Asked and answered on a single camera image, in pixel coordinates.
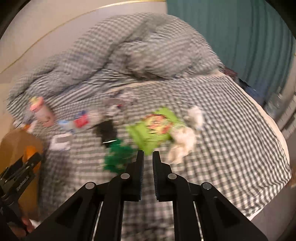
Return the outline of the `white rectangular case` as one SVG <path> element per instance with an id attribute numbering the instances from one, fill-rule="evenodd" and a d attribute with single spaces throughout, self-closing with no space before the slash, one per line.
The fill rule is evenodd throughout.
<path id="1" fill-rule="evenodd" d="M 64 133 L 52 137 L 49 149 L 53 151 L 67 151 L 71 149 L 73 135 L 71 133 Z"/>

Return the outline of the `green wrapper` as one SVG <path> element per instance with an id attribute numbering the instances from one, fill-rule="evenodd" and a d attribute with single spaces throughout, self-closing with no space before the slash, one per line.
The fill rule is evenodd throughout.
<path id="1" fill-rule="evenodd" d="M 124 173 L 134 156 L 135 149 L 130 145 L 126 145 L 122 140 L 117 139 L 111 142 L 108 147 L 108 152 L 104 157 L 103 169 L 116 174 Z"/>

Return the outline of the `blue tissue packet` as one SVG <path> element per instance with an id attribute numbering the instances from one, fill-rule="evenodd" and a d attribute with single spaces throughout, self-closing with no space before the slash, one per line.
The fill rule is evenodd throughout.
<path id="1" fill-rule="evenodd" d="M 65 130 L 66 132 L 69 133 L 75 133 L 75 126 L 74 126 L 74 122 L 71 120 L 59 120 L 58 121 L 58 125 Z"/>

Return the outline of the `white tissue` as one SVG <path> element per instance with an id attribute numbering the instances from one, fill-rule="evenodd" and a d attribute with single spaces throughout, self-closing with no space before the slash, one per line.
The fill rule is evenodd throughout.
<path id="1" fill-rule="evenodd" d="M 193 151 L 196 145 L 196 135 L 193 129 L 187 126 L 175 126 L 170 131 L 171 138 L 174 143 L 172 144 L 168 155 L 167 161 L 169 164 L 180 164 L 183 158 Z"/>
<path id="2" fill-rule="evenodd" d="M 187 120 L 191 127 L 200 131 L 204 125 L 203 111 L 198 106 L 193 106 L 187 111 Z"/>

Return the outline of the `black small box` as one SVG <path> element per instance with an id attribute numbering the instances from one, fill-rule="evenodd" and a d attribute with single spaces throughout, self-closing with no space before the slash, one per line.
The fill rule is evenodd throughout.
<path id="1" fill-rule="evenodd" d="M 112 120 L 106 120 L 95 125 L 93 133 L 101 138 L 101 143 L 107 148 L 117 140 L 117 129 Z"/>

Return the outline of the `clear plastic jar red label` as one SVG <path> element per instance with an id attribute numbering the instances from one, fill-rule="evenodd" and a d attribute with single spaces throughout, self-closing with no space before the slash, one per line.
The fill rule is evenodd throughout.
<path id="1" fill-rule="evenodd" d="M 75 115 L 73 123 L 78 130 L 92 128 L 103 120 L 103 113 L 96 108 L 83 110 Z"/>

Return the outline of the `green wet wipes pack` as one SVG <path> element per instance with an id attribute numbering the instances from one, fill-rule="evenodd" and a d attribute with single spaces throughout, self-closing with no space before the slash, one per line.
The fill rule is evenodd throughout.
<path id="1" fill-rule="evenodd" d="M 162 142 L 171 138 L 170 131 L 184 123 L 168 108 L 160 108 L 146 115 L 141 121 L 129 125 L 127 132 L 139 150 L 150 155 Z"/>

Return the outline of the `brown cardboard box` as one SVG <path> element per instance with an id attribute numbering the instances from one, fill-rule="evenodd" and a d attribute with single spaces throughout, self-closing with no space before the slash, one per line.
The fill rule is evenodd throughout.
<path id="1" fill-rule="evenodd" d="M 1 141 L 1 208 L 9 220 L 22 216 L 39 220 L 39 179 L 43 143 L 15 129 Z"/>

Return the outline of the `pink kids water bottle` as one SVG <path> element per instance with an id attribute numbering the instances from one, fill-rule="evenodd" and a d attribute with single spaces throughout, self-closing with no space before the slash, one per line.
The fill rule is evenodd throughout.
<path id="1" fill-rule="evenodd" d="M 43 97 L 32 97 L 30 99 L 30 112 L 40 121 L 44 127 L 51 127 L 55 123 L 53 111 L 45 104 Z"/>

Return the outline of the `grey gingham bed sheet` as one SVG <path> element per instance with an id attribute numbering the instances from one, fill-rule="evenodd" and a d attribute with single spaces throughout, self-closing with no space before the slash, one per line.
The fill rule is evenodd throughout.
<path id="1" fill-rule="evenodd" d="M 204 123 L 197 144 L 173 172 L 189 182 L 212 183 L 236 208 L 252 220 L 272 201 L 291 178 L 288 154 L 280 137 L 250 97 L 225 75 L 164 81 L 100 79 L 95 77 L 70 91 L 54 93 L 46 103 L 58 120 L 70 120 L 80 110 L 103 107 L 118 90 L 131 90 L 136 101 L 126 108 L 118 137 L 137 148 L 128 133 L 160 108 L 179 120 L 198 106 Z M 69 151 L 50 151 L 44 163 L 41 212 L 49 216 L 87 181 L 101 184 L 114 174 L 103 170 L 107 153 L 91 130 L 77 133 Z M 125 203 L 121 240 L 174 240 L 173 206 L 158 202 L 154 192 L 152 154 L 145 157 L 142 200 Z"/>

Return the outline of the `grey gingham duvet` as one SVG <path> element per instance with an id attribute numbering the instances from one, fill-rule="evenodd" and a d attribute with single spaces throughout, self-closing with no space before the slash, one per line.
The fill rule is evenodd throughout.
<path id="1" fill-rule="evenodd" d="M 34 96 L 58 108 L 116 85 L 202 75 L 222 66 L 205 38 L 175 16 L 113 16 L 22 75 L 6 109 L 21 120 Z"/>

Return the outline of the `teal curtain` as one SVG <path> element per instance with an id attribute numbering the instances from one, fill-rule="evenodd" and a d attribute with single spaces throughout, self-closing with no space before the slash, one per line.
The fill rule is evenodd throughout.
<path id="1" fill-rule="evenodd" d="M 167 8 L 202 34 L 222 63 L 265 101 L 283 89 L 295 38 L 267 1 L 167 1 Z"/>

